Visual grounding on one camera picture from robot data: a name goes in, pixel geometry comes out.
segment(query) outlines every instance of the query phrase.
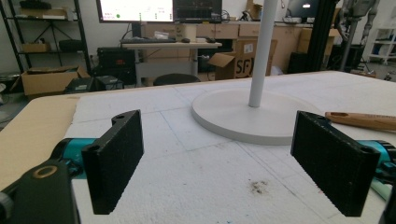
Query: white cabinet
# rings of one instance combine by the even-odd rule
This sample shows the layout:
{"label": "white cabinet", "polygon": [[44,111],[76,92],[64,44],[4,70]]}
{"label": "white cabinet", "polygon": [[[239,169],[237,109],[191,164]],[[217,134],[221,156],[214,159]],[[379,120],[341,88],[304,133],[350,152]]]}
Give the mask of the white cabinet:
{"label": "white cabinet", "polygon": [[393,51],[396,45],[395,30],[396,27],[380,27],[376,30],[375,41],[368,55],[369,61],[377,58],[382,60],[383,64],[388,64],[388,59],[396,59],[396,53]]}

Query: wooden handle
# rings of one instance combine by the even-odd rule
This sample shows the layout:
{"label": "wooden handle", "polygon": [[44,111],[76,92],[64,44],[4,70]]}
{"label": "wooden handle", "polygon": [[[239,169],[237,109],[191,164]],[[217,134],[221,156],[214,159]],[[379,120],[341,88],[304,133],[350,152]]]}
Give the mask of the wooden handle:
{"label": "wooden handle", "polygon": [[334,123],[362,128],[396,131],[396,117],[387,115],[326,112],[325,117]]}

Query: dark stain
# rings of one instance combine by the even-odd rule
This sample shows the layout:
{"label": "dark stain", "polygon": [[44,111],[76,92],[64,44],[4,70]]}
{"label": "dark stain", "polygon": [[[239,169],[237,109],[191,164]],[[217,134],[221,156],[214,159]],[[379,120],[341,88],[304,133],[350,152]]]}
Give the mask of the dark stain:
{"label": "dark stain", "polygon": [[265,194],[268,193],[266,186],[268,183],[266,181],[253,181],[250,183],[250,191],[252,193]]}

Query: monitor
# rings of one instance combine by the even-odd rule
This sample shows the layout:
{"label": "monitor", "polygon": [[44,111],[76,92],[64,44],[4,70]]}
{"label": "monitor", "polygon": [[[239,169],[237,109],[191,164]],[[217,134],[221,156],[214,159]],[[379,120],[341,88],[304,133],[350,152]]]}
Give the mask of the monitor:
{"label": "monitor", "polygon": [[317,16],[318,4],[319,0],[289,0],[286,17],[301,18],[301,23],[306,23]]}
{"label": "monitor", "polygon": [[174,0],[96,0],[99,22],[171,22]]}
{"label": "monitor", "polygon": [[221,22],[222,0],[174,0],[173,7],[175,22]]}

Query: table leg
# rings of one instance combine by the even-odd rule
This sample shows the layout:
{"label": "table leg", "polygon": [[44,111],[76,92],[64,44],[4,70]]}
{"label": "table leg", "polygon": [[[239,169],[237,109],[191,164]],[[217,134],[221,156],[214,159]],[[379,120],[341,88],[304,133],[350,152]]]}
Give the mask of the table leg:
{"label": "table leg", "polygon": [[140,64],[139,50],[135,49],[134,50],[134,70],[135,70],[135,74],[136,74],[136,87],[142,86],[142,78],[140,77],[139,69],[137,68],[137,66],[139,64]]}
{"label": "table leg", "polygon": [[192,67],[191,74],[198,77],[198,49],[192,49]]}

